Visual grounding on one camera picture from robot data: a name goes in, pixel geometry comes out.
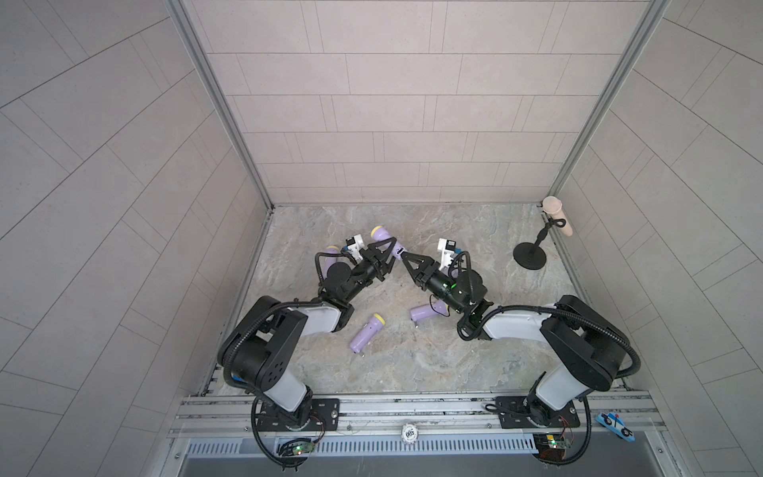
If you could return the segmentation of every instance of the stand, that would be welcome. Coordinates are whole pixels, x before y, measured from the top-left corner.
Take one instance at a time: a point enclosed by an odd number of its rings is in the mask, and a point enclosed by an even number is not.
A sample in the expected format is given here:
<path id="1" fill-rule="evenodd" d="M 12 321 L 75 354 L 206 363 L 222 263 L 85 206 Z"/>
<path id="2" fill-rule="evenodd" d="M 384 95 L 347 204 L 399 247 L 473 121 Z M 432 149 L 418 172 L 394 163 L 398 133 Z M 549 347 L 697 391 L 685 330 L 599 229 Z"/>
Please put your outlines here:
<path id="1" fill-rule="evenodd" d="M 538 237 L 535 239 L 535 243 L 522 242 L 514 247 L 514 259 L 517 263 L 528 270 L 540 270 L 546 264 L 546 252 L 540 248 L 540 243 L 543 242 L 549 235 L 549 229 L 553 226 L 564 227 L 567 221 L 563 218 L 552 219 L 550 218 L 543 229 L 538 232 Z"/>

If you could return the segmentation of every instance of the floor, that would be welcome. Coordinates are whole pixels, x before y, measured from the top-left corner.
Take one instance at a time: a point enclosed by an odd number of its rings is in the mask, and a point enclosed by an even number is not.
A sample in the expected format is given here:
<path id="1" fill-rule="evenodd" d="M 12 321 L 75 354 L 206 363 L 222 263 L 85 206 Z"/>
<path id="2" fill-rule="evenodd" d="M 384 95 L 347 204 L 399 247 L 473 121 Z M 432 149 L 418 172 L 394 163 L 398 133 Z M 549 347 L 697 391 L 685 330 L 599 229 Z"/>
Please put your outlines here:
<path id="1" fill-rule="evenodd" d="M 342 245 L 354 234 L 368 243 L 371 229 L 380 224 L 416 253 L 438 257 L 440 237 L 456 240 L 471 253 L 473 267 L 488 287 L 487 298 L 496 303 L 543 305 L 574 293 L 550 239 L 543 244 L 549 261 L 541 270 L 525 270 L 511 257 L 514 245 L 532 241 L 542 227 L 533 204 L 283 207 L 275 210 L 243 311 L 261 295 L 313 298 L 314 254 Z M 434 317 L 415 328 L 408 310 L 428 298 L 396 264 L 384 282 L 356 297 L 355 314 L 345 329 L 300 341 L 292 372 L 316 393 L 473 391 L 529 388 L 558 363 L 550 347 L 537 342 L 462 341 L 455 315 Z M 355 355 L 349 342 L 374 313 L 387 325 L 365 347 L 365 356 Z"/>

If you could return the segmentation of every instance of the wall tile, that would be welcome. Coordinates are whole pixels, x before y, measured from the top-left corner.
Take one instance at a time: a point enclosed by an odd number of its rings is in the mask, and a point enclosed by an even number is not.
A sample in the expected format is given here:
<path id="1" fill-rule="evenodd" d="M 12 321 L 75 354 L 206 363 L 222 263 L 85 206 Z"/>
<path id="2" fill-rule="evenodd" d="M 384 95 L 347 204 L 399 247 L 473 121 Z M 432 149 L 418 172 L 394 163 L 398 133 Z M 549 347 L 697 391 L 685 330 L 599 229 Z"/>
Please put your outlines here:
<path id="1" fill-rule="evenodd" d="M 567 179 L 559 193 L 565 213 L 575 230 L 580 230 L 594 215 L 594 208 L 583 194 L 574 177 Z"/>
<path id="2" fill-rule="evenodd" d="M 643 2 L 570 2 L 553 53 L 622 53 Z"/>
<path id="3" fill-rule="evenodd" d="M 79 388 L 157 258 L 148 243 L 117 224 L 6 369 Z"/>
<path id="4" fill-rule="evenodd" d="M 24 3 L 34 12 L 34 16 L 40 20 L 50 36 L 75 64 L 88 59 L 88 54 L 47 0 L 24 0 Z"/>
<path id="5" fill-rule="evenodd" d="M 0 316 L 33 327 L 143 186 L 101 148 L 0 240 Z"/>
<path id="6" fill-rule="evenodd" d="M 427 53 L 431 2 L 317 2 L 327 53 Z"/>
<path id="7" fill-rule="evenodd" d="M 216 225 L 219 226 L 222 222 L 238 188 L 245 180 L 249 180 L 249 176 L 236 151 L 231 149 L 196 198 Z"/>
<path id="8" fill-rule="evenodd" d="M 453 186 L 443 187 L 441 202 L 509 202 L 514 187 Z"/>
<path id="9" fill-rule="evenodd" d="M 27 475 L 60 419 L 56 414 L 0 404 L 3 475 Z"/>
<path id="10" fill-rule="evenodd" d="M 744 350 L 732 351 L 693 367 L 703 384 L 757 368 L 755 361 Z"/>
<path id="11" fill-rule="evenodd" d="M 520 107 L 517 109 L 517 116 L 514 118 L 514 124 L 511 126 L 512 131 L 521 131 L 524 129 L 525 121 L 527 121 L 527 115 L 530 113 L 530 108 L 533 106 L 535 96 L 522 96 Z"/>
<path id="12" fill-rule="evenodd" d="M 596 166 L 582 189 L 618 248 L 646 224 L 644 214 L 604 163 Z"/>
<path id="13" fill-rule="evenodd" d="M 164 76 L 164 73 L 162 73 L 162 69 L 156 62 L 156 58 L 151 54 L 151 50 L 148 49 L 148 45 L 146 45 L 146 41 L 143 37 L 141 37 L 140 34 L 137 34 L 128 38 L 127 41 L 129 41 L 133 48 L 135 48 L 138 56 L 140 56 L 140 60 L 143 61 L 144 66 L 148 69 L 148 73 L 159 87 L 159 90 L 161 90 L 161 92 L 167 91 L 171 85 Z"/>
<path id="14" fill-rule="evenodd" d="M 31 332 L 29 328 L 0 318 L 0 369 L 5 367 Z"/>
<path id="15" fill-rule="evenodd" d="M 148 185 L 203 120 L 191 89 L 181 81 L 127 123 L 108 146 Z"/>
<path id="16" fill-rule="evenodd" d="M 619 58 L 620 55 L 570 55 L 554 94 L 598 96 Z"/>
<path id="17" fill-rule="evenodd" d="M 320 35 L 320 24 L 318 23 L 318 11 L 314 0 L 302 0 L 302 16 L 304 17 L 304 29 L 307 31 L 307 42 L 310 46 L 310 53 L 322 53 L 324 51 L 324 41 Z"/>
<path id="18" fill-rule="evenodd" d="M 0 42 L 4 46 L 0 63 L 5 65 L 0 73 L 0 105 L 73 66 L 22 0 L 5 2 L 0 18 Z"/>
<path id="19" fill-rule="evenodd" d="M 705 127 L 704 121 L 637 72 L 630 73 L 611 109 L 668 165 Z"/>
<path id="20" fill-rule="evenodd" d="M 167 18 L 141 31 L 140 36 L 146 41 L 151 55 L 156 59 L 170 85 L 174 85 L 193 71 L 191 57 L 185 51 L 185 45 L 171 19 Z"/>
<path id="21" fill-rule="evenodd" d="M 244 225 L 235 210 L 229 208 L 198 267 L 198 272 L 215 288 L 220 288 L 223 283 L 225 271 L 241 238 Z"/>
<path id="22" fill-rule="evenodd" d="M 140 194 L 133 208 L 169 240 L 209 176 L 207 164 L 187 140 Z"/>
<path id="23" fill-rule="evenodd" d="M 649 304 L 642 284 L 601 222 L 583 238 L 583 244 L 622 316 L 629 317 Z"/>
<path id="24" fill-rule="evenodd" d="M 0 372 L 0 404 L 63 414 L 75 394 L 74 389 Z"/>
<path id="25" fill-rule="evenodd" d="M 194 0 L 210 53 L 310 53 L 299 2 Z"/>
<path id="26" fill-rule="evenodd" d="M 204 84 L 201 82 L 201 77 L 198 75 L 198 71 L 192 71 L 185 77 L 185 82 L 188 83 L 188 87 L 191 89 L 196 102 L 198 103 L 205 116 L 212 114 L 214 111 L 214 105 L 212 104 L 212 98 L 210 98 Z"/>
<path id="27" fill-rule="evenodd" d="M 719 44 L 663 20 L 639 56 L 636 70 L 680 100 L 718 50 Z"/>
<path id="28" fill-rule="evenodd" d="M 243 70 L 235 53 L 211 53 L 207 55 L 212 71 L 226 95 L 251 95 Z"/>
<path id="29" fill-rule="evenodd" d="M 625 258 L 628 258 L 633 254 L 633 252 L 637 251 L 640 246 L 642 246 L 647 240 L 652 238 L 652 235 L 656 234 L 655 228 L 652 227 L 652 224 L 647 222 L 644 224 L 643 227 L 639 229 L 636 234 L 630 238 L 627 242 L 625 242 L 625 245 L 623 245 L 620 248 L 620 253 L 623 254 Z"/>
<path id="30" fill-rule="evenodd" d="M 344 165 L 344 173 L 347 183 L 357 187 L 405 187 L 419 184 L 419 165 L 417 163 L 399 163 L 394 165 L 394 174 L 391 168 L 387 172 L 381 171 L 376 164 L 350 164 Z"/>
<path id="31" fill-rule="evenodd" d="M 589 145 L 618 180 L 646 147 L 612 111 L 607 111 Z"/>
<path id="32" fill-rule="evenodd" d="M 476 163 L 540 163 L 554 133 L 481 132 L 472 160 Z"/>
<path id="33" fill-rule="evenodd" d="M 747 472 L 752 471 L 750 462 L 739 447 L 728 449 L 701 450 L 695 452 L 702 470 L 707 472 Z"/>
<path id="34" fill-rule="evenodd" d="M 694 274 L 739 245 L 739 239 L 658 157 L 628 187 L 675 256 Z"/>
<path id="35" fill-rule="evenodd" d="M 551 2 L 451 2 L 443 53 L 536 53 Z"/>
<path id="36" fill-rule="evenodd" d="M 127 310 L 127 313 L 124 314 L 124 318 L 122 318 L 120 324 L 133 333 L 139 334 L 148 341 L 156 344 L 162 344 L 164 335 L 167 333 L 165 328 L 160 327 L 158 324 L 144 317 L 132 308 Z"/>
<path id="37" fill-rule="evenodd" d="M 198 135 L 212 155 L 215 164 L 219 164 L 231 148 L 230 139 L 217 113 L 213 113 L 198 127 Z"/>
<path id="38" fill-rule="evenodd" d="M 94 475 L 157 347 L 118 327 L 29 475 Z"/>
<path id="39" fill-rule="evenodd" d="M 627 189 L 628 186 L 633 183 L 633 180 L 638 176 L 638 174 L 644 170 L 644 166 L 646 166 L 646 164 L 648 164 L 654 156 L 655 154 L 651 149 L 644 147 L 639 156 L 636 157 L 636 160 L 633 161 L 633 164 L 631 164 L 628 170 L 625 171 L 625 174 L 623 174 L 623 177 L 620 179 L 620 184 Z"/>
<path id="40" fill-rule="evenodd" d="M 755 126 L 763 121 L 763 65 L 737 55 L 718 75 L 693 110 L 718 131 L 763 159 L 763 138 Z"/>
<path id="41" fill-rule="evenodd" d="M 549 194 L 548 187 L 515 187 L 512 202 L 540 202 Z"/>
<path id="42" fill-rule="evenodd" d="M 344 55 L 239 54 L 253 95 L 346 95 Z"/>
<path id="43" fill-rule="evenodd" d="M 363 202 L 438 202 L 440 187 L 364 187 Z"/>
<path id="44" fill-rule="evenodd" d="M 633 332 L 638 330 L 640 327 L 651 323 L 657 318 L 659 318 L 657 310 L 655 309 L 655 306 L 650 303 L 641 310 L 637 311 L 632 317 L 625 320 L 625 324 L 628 329 Z"/>
<path id="45" fill-rule="evenodd" d="M 384 133 L 386 163 L 461 162 L 466 133 Z"/>
<path id="46" fill-rule="evenodd" d="M 74 172 L 74 169 L 82 164 L 82 158 L 77 156 L 72 148 L 67 146 L 47 124 L 43 123 L 22 100 L 17 99 L 0 109 L 0 112 L 67 172 Z"/>
<path id="47" fill-rule="evenodd" d="M 639 277 L 690 364 L 698 364 L 740 348 L 729 327 L 659 235 L 652 236 L 634 252 L 628 264 Z"/>
<path id="48" fill-rule="evenodd" d="M 757 259 L 758 257 L 750 252 L 749 248 L 742 244 L 696 274 L 694 276 L 694 281 L 701 289 L 707 290 L 709 287 L 715 285 L 734 272 L 745 268 Z"/>
<path id="49" fill-rule="evenodd" d="M 763 61 L 763 39 L 759 30 L 763 5 L 755 0 L 708 0 L 701 5 L 687 24 L 689 29 Z"/>
<path id="50" fill-rule="evenodd" d="M 493 185 L 497 171 L 497 163 L 453 163 L 447 167 L 433 167 L 430 168 L 428 185 Z"/>
<path id="51" fill-rule="evenodd" d="M 556 36 L 559 34 L 559 28 L 565 19 L 569 2 L 554 2 L 554 8 L 551 10 L 551 16 L 546 23 L 546 29 L 543 31 L 543 39 L 540 42 L 538 53 L 551 53 Z"/>
<path id="52" fill-rule="evenodd" d="M 459 84 L 458 55 L 347 55 L 354 95 L 454 95 Z"/>
<path id="53" fill-rule="evenodd" d="M 336 187 L 330 164 L 265 164 L 262 170 L 273 187 Z"/>
<path id="54" fill-rule="evenodd" d="M 169 410 L 211 307 L 212 300 L 198 288 L 193 285 L 188 288 L 133 405 L 157 412 Z"/>
<path id="55" fill-rule="evenodd" d="M 333 106 L 339 131 L 421 131 L 423 126 L 423 96 L 334 96 Z"/>
<path id="56" fill-rule="evenodd" d="M 735 55 L 736 53 L 728 48 L 721 47 L 720 51 L 710 61 L 710 64 L 707 65 L 707 68 L 697 78 L 697 81 L 694 82 L 689 91 L 681 98 L 681 104 L 687 108 L 693 108 Z"/>
<path id="57" fill-rule="evenodd" d="M 151 224 L 146 222 L 146 219 L 142 218 L 132 207 L 125 212 L 122 221 L 129 228 L 133 229 L 136 234 L 140 235 L 140 238 L 148 242 L 157 252 L 161 253 L 164 247 L 167 246 L 167 240 L 164 240 L 162 234 L 151 227 Z"/>
<path id="58" fill-rule="evenodd" d="M 193 214 L 187 214 L 133 301 L 132 308 L 169 328 L 188 285 L 212 241 Z"/>
<path id="59" fill-rule="evenodd" d="M 432 21 L 430 22 L 430 53 L 443 52 L 443 39 L 445 37 L 445 20 L 447 13 L 447 3 L 432 2 Z"/>
<path id="60" fill-rule="evenodd" d="M 149 0 L 51 0 L 50 4 L 90 56 L 167 18 L 166 7 Z"/>
<path id="61" fill-rule="evenodd" d="M 147 430 L 149 432 L 158 432 L 164 421 L 164 413 L 151 411 L 149 409 L 130 406 L 127 415 L 124 416 L 122 426 L 133 429 Z"/>
<path id="62" fill-rule="evenodd" d="M 647 324 L 634 332 L 633 337 L 691 449 L 737 446 L 662 320 Z"/>
<path id="63" fill-rule="evenodd" d="M 86 158 L 159 93 L 135 49 L 123 41 L 25 95 L 24 102 Z"/>
<path id="64" fill-rule="evenodd" d="M 439 96 L 435 131 L 511 131 L 521 96 Z"/>
<path id="65" fill-rule="evenodd" d="M 212 235 L 217 233 L 217 224 L 215 224 L 214 221 L 209 217 L 209 214 L 207 214 L 206 210 L 204 210 L 198 201 L 193 202 L 193 205 L 191 206 L 191 212 L 204 225 L 204 228 L 207 229 L 207 232 Z"/>
<path id="66" fill-rule="evenodd" d="M 459 94 L 553 95 L 568 59 L 567 55 L 464 55 Z"/>
<path id="67" fill-rule="evenodd" d="M 558 171 L 559 164 L 511 163 L 503 185 L 549 187 Z"/>
<path id="68" fill-rule="evenodd" d="M 0 237 L 69 173 L 0 114 Z"/>
<path id="69" fill-rule="evenodd" d="M 755 406 L 755 398 L 763 392 L 763 373 L 756 369 L 730 376 L 706 384 L 705 389 L 741 443 L 755 471 L 760 473 L 763 470 L 763 457 L 755 435 L 757 426 L 761 424 L 761 416 L 746 410 L 751 409 L 748 406 Z"/>
<path id="70" fill-rule="evenodd" d="M 299 133 L 302 160 L 306 163 L 372 163 L 372 133 Z"/>
<path id="71" fill-rule="evenodd" d="M 259 225 L 256 230 L 251 227 L 255 221 L 251 221 L 247 228 L 255 231 L 256 236 L 259 233 Z M 206 383 L 202 382 L 203 376 L 212 370 L 212 363 L 217 354 L 217 342 L 222 339 L 221 334 L 225 329 L 225 324 L 230 318 L 230 309 L 233 307 L 233 300 L 236 298 L 237 287 L 229 280 L 223 281 L 220 293 L 212 304 L 204 326 L 201 329 L 198 340 L 194 345 L 191 357 L 188 359 L 188 365 L 182 374 L 180 386 L 189 391 L 200 391 Z"/>
<path id="72" fill-rule="evenodd" d="M 595 102 L 596 96 L 536 96 L 522 131 L 576 133 Z"/>
<path id="73" fill-rule="evenodd" d="M 98 475 L 102 477 L 139 475 L 155 438 L 155 432 L 120 427 L 103 459 L 101 468 L 98 469 Z"/>
<path id="74" fill-rule="evenodd" d="M 235 96 L 245 132 L 325 131 L 317 96 Z"/>
<path id="75" fill-rule="evenodd" d="M 763 264 L 758 261 L 705 290 L 705 295 L 758 366 L 763 363 L 763 346 L 757 339 L 761 322 L 756 311 L 761 280 Z"/>

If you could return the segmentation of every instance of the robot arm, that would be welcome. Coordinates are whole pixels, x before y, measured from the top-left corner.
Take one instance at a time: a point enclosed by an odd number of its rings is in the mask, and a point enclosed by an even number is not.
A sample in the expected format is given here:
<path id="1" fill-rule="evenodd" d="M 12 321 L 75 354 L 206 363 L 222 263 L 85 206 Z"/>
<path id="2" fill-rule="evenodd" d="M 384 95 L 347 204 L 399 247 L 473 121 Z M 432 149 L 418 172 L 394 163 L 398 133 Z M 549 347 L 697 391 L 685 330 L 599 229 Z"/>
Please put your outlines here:
<path id="1" fill-rule="evenodd" d="M 272 401 L 281 421 L 299 428 L 307 423 L 312 391 L 288 369 L 291 355 L 303 336 L 339 331 L 345 327 L 354 308 L 349 303 L 374 279 L 384 280 L 392 270 L 391 253 L 396 239 L 389 237 L 356 252 L 361 260 L 354 268 L 335 262 L 326 273 L 316 268 L 320 281 L 318 296 L 311 301 L 280 302 L 262 296 L 246 313 L 217 354 L 228 385 L 246 389 Z M 271 334 L 265 340 L 257 334 Z"/>

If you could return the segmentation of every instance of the black cable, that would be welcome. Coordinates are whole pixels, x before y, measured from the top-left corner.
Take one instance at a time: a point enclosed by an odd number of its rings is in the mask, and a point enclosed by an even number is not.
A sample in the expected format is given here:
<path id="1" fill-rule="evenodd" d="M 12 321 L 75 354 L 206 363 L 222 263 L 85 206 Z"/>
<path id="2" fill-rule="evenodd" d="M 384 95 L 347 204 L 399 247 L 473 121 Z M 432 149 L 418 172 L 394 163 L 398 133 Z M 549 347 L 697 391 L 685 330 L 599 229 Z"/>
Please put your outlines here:
<path id="1" fill-rule="evenodd" d="M 261 402 L 261 400 L 255 399 L 252 401 L 252 434 L 254 435 L 254 440 L 257 442 L 259 449 L 262 450 L 262 453 L 265 454 L 265 457 L 267 457 L 271 462 L 281 466 L 281 469 L 296 469 L 304 464 L 304 462 L 307 460 L 307 457 L 292 457 L 289 460 L 285 460 L 285 458 L 277 457 L 275 454 L 270 452 L 270 449 L 265 446 L 265 443 L 263 443 L 262 438 L 259 435 L 259 429 L 257 429 L 258 402 Z"/>
<path id="2" fill-rule="evenodd" d="M 448 305 L 445 305 L 445 307 L 448 309 L 448 314 L 440 313 L 439 311 L 434 309 L 434 305 L 432 305 L 432 297 L 433 296 L 434 296 L 434 294 L 430 295 L 430 308 L 432 308 L 432 311 L 434 311 L 435 313 L 440 314 L 440 315 L 442 315 L 444 317 L 450 316 L 450 306 L 448 306 Z"/>
<path id="3" fill-rule="evenodd" d="M 474 299 L 475 296 L 475 287 L 472 284 L 472 256 L 469 255 L 469 252 L 466 250 L 462 250 L 461 252 L 458 252 L 456 256 L 453 257 L 453 261 L 448 266 L 448 277 L 453 278 L 453 266 L 456 264 L 461 266 L 461 257 L 466 258 L 466 279 L 469 283 L 469 301 Z"/>
<path id="4" fill-rule="evenodd" d="M 485 323 L 488 322 L 493 316 L 499 313 L 503 313 L 505 311 L 510 310 L 524 310 L 524 311 L 535 311 L 537 314 L 550 314 L 552 316 L 561 317 L 561 318 L 567 318 L 570 321 L 575 322 L 576 324 L 582 326 L 583 328 L 590 328 L 594 331 L 597 331 L 598 333 L 603 334 L 607 338 L 614 341 L 617 346 L 623 348 L 623 350 L 628 353 L 628 356 L 630 356 L 631 363 L 628 368 L 623 369 L 619 371 L 615 375 L 615 379 L 617 378 L 624 378 L 626 376 L 630 376 L 632 374 L 635 374 L 640 368 L 641 368 L 641 358 L 639 358 L 638 353 L 620 336 L 615 334 L 614 332 L 608 330 L 607 328 L 602 327 L 595 321 L 591 321 L 587 319 L 586 317 L 582 317 L 581 315 L 577 313 L 572 313 L 570 311 L 566 310 L 560 310 L 558 308 L 546 308 L 542 306 L 529 306 L 529 305 L 509 305 L 509 306 L 499 306 L 498 308 L 495 308 L 494 310 L 489 311 L 479 322 L 475 330 L 471 334 L 464 335 L 463 331 L 466 326 L 466 321 L 468 320 L 467 315 L 463 315 L 461 319 L 459 320 L 458 324 L 458 333 L 459 337 L 464 341 L 471 341 L 474 340 L 482 331 L 482 327 L 485 325 Z"/>
<path id="5" fill-rule="evenodd" d="M 552 466 L 567 466 L 568 464 L 572 464 L 573 462 L 577 462 L 583 454 L 585 454 L 585 451 L 588 449 L 588 444 L 591 443 L 591 431 L 593 430 L 594 423 L 591 420 L 591 407 L 588 406 L 588 397 L 583 397 L 583 407 L 585 407 L 585 439 L 583 439 L 583 445 L 580 446 L 580 449 L 569 459 L 562 459 L 562 460 L 550 460 L 550 459 L 543 459 L 540 456 L 536 456 L 535 458 L 538 459 L 540 462 L 543 462 L 544 464 L 550 464 Z"/>

